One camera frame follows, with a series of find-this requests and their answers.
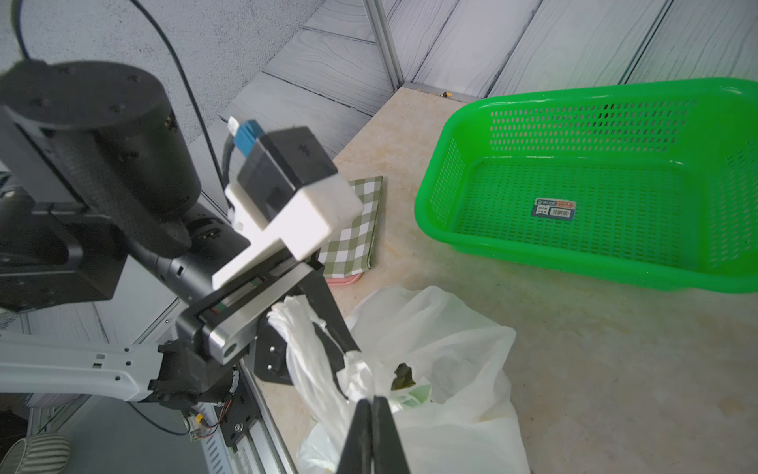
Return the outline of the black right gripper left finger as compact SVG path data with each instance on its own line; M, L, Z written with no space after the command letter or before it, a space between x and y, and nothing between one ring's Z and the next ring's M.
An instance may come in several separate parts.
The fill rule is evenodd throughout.
M341 453L337 474L372 473L372 410L367 399L360 400Z

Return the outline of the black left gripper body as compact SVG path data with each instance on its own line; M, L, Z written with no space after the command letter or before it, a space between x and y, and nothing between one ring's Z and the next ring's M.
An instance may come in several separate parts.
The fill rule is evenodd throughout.
M260 317L323 268L315 254L304 261L275 254L184 310L179 340L201 359L227 365L254 341Z

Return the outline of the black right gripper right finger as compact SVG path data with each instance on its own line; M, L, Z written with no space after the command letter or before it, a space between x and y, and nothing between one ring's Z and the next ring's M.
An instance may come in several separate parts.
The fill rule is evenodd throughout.
M376 474L410 474L411 470L406 460L388 399L375 397L371 410L373 472Z

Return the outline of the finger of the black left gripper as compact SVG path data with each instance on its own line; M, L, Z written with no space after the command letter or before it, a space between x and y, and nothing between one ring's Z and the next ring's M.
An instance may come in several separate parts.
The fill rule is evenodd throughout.
M286 363L287 343L268 320L260 320L255 339L254 374L263 381L292 386Z
M339 393L343 395L337 374L345 368L345 355L349 352L357 352L359 346L353 339L323 276L310 266L296 266L295 274L298 278L296 284L298 293L306 296L310 307L319 318L315 323L318 327L317 336L326 351L333 382Z

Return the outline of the pineapple with dark crown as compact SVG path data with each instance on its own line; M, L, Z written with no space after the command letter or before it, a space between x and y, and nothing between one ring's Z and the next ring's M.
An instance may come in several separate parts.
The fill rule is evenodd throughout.
M417 383L414 381L413 370L406 365L406 363L400 363L395 369L395 378L391 385L392 391L398 391L415 386Z

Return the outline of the white plastic bag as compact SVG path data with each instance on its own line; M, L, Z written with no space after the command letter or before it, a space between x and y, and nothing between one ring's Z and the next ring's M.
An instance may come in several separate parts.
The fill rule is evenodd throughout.
M295 463L333 473L355 408L388 400L414 473L525 473L529 469L503 367L515 331L436 286L391 286L345 318L356 348L332 371L318 331L327 321L302 296L272 306L268 323L286 342L285 363L315 426Z

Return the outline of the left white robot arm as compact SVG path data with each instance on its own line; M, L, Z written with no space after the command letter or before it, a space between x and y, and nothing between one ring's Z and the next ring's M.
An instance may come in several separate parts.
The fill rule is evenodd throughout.
M234 124L244 155L223 190L201 182L162 83L121 63L24 59L1 76L1 306L36 311L114 296L136 260L185 304L178 337L145 349L3 345L6 393L90 394L188 410L228 399L240 359L270 345L256 374L290 383L270 308L303 296L329 374L357 350L318 253L362 211L309 128Z

